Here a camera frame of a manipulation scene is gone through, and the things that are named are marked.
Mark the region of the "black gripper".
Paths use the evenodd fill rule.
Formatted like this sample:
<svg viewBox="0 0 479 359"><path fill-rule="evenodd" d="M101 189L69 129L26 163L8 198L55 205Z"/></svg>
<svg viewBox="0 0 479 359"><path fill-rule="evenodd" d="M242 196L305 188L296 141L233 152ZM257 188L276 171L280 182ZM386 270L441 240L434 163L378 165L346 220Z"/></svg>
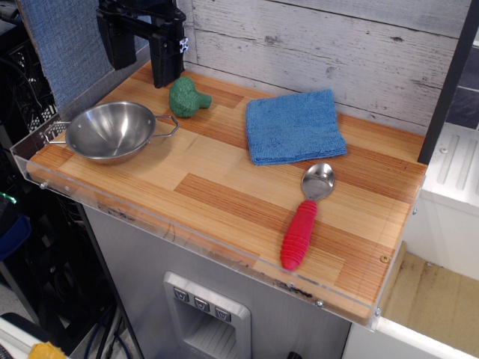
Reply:
<svg viewBox="0 0 479 359"><path fill-rule="evenodd" d="M134 34L149 39L153 83L163 88L184 71L189 48L184 34L186 15L175 1L99 1L97 24L110 64L122 70L136 62Z"/></svg>

